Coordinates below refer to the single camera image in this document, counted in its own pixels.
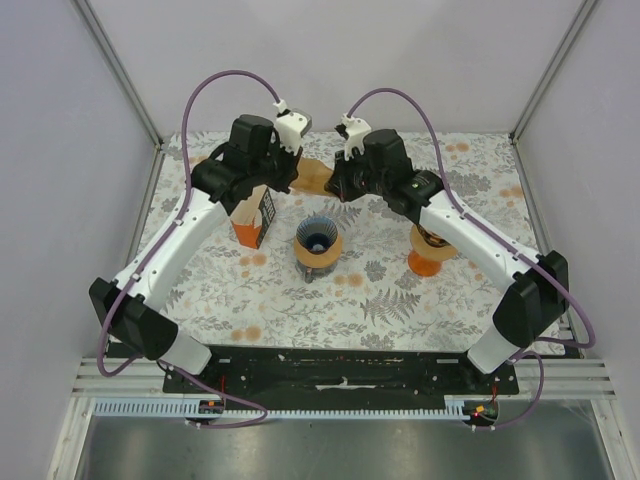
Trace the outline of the orange coffee filter box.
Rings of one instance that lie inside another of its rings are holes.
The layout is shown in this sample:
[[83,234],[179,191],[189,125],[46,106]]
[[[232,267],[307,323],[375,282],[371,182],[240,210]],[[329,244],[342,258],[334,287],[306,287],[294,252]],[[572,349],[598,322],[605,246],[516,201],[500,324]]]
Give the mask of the orange coffee filter box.
[[238,242],[248,248],[259,249],[276,216],[271,191],[266,185],[253,189],[230,216]]

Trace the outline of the blue cone dripper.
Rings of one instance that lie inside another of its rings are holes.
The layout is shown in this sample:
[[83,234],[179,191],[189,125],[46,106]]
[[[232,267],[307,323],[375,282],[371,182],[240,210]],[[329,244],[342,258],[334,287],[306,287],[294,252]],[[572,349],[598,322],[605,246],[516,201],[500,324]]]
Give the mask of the blue cone dripper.
[[303,220],[297,230],[296,239],[301,246],[313,254],[327,251],[338,237],[335,223],[325,216],[312,216]]

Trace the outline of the bamboo ring dripper stand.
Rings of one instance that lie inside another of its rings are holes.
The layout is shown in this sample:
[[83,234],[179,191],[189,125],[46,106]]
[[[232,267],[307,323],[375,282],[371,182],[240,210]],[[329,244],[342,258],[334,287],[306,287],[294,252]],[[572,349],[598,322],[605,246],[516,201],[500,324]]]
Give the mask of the bamboo ring dripper stand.
[[410,231],[409,239],[413,250],[422,257],[444,262],[452,259],[458,254],[458,250],[451,244],[445,248],[433,248],[427,245],[418,232],[419,226],[413,225]]

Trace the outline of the ribbed glass coffee dripper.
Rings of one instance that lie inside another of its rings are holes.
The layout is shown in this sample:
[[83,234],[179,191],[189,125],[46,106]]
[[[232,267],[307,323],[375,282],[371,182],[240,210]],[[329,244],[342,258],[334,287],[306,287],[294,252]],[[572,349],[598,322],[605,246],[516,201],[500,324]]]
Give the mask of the ribbed glass coffee dripper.
[[433,248],[445,248],[448,247],[450,245],[449,242],[447,242],[446,240],[444,240],[443,238],[439,237],[438,235],[435,235],[427,230],[424,230],[422,227],[418,228],[418,232],[420,234],[420,236],[422,237],[422,239],[424,240],[424,242],[429,245],[430,247]]

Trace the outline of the grey ribbed glass carafe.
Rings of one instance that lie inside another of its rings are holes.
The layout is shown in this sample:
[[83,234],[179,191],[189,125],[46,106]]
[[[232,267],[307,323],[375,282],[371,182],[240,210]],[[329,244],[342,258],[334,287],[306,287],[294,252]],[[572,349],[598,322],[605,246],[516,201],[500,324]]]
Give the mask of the grey ribbed glass carafe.
[[336,263],[326,267],[310,267],[304,265],[300,261],[297,261],[296,268],[301,273],[302,279],[305,283],[312,283],[316,279],[324,278],[331,274],[336,268]]

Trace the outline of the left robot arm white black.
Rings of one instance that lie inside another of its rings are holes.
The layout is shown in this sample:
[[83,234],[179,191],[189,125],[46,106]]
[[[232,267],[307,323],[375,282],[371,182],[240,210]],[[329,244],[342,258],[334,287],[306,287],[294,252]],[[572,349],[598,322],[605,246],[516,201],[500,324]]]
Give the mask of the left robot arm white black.
[[160,311],[202,242],[255,188],[288,192],[311,124],[297,110],[273,121],[243,114],[233,122],[228,140],[193,168],[181,205],[146,247],[113,280],[98,278],[91,285],[103,338],[114,336],[146,359],[185,370],[198,392],[216,388],[220,368],[210,362],[210,349]]

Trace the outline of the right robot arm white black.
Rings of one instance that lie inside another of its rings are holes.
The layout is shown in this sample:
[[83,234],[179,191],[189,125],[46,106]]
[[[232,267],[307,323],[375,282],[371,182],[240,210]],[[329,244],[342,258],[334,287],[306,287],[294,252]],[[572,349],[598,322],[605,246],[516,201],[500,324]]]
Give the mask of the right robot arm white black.
[[446,190],[442,176],[414,168],[393,129],[339,125],[345,145],[335,155],[326,190],[343,202],[381,197],[420,232],[441,238],[473,261],[501,292],[492,326],[465,353],[458,381],[483,392],[494,371],[529,347],[568,309],[568,263],[556,251],[542,255],[483,223]]

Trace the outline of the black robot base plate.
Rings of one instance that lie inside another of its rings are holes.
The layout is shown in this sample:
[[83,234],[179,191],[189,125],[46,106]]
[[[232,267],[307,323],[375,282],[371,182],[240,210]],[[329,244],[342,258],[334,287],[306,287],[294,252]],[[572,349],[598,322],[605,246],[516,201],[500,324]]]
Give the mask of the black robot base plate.
[[474,370],[458,352],[214,346],[198,380],[270,411],[440,409],[447,395],[516,395],[513,366]]

